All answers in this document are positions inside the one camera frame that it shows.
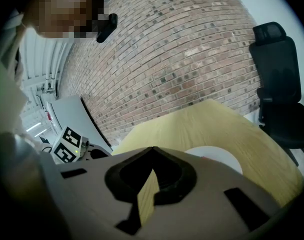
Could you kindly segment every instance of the chair headrest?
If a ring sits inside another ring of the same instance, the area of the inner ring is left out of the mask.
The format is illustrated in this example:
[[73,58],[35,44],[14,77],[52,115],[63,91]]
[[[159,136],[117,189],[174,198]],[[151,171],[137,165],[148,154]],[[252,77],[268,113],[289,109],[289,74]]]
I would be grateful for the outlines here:
[[257,46],[267,45],[285,40],[286,33],[282,26],[276,22],[269,22],[253,28],[255,44]]

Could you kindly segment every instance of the brick wall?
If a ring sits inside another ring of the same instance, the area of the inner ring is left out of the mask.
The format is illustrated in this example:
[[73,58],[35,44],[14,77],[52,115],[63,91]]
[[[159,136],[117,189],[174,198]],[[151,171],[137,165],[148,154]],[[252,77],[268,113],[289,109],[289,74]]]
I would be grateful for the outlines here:
[[244,115],[258,106],[248,46],[255,22],[239,0],[110,0],[119,25],[76,44],[60,97],[79,94],[112,145],[133,126],[204,99]]

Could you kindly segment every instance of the chair armrest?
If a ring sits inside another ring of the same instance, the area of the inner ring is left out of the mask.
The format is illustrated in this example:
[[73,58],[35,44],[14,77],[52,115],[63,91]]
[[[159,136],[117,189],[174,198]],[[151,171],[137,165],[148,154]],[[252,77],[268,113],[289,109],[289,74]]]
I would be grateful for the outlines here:
[[256,89],[256,93],[261,102],[263,103],[273,102],[272,96],[264,88],[261,87]]

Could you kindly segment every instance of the black office chair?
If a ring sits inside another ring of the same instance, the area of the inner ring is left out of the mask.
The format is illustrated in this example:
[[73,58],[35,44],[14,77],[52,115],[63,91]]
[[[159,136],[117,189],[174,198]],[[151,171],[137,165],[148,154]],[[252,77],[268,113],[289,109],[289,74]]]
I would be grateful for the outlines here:
[[262,86],[260,99],[261,128],[274,139],[297,164],[289,149],[304,148],[304,106],[292,38],[276,22],[253,28],[255,43],[250,45]]

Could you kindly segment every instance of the ceiling light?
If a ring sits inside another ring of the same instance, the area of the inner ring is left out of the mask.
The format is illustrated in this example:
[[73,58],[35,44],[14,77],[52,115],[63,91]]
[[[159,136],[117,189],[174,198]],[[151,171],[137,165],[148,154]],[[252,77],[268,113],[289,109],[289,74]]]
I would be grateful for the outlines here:
[[39,134],[35,135],[35,137],[37,137],[38,135],[40,135],[40,134],[42,134],[43,132],[46,132],[46,131],[47,131],[47,129],[41,131]]
[[40,124],[41,124],[41,122],[39,122],[39,123],[35,124],[34,126],[30,127],[26,131],[29,132],[31,129],[35,128],[36,126],[39,126]]

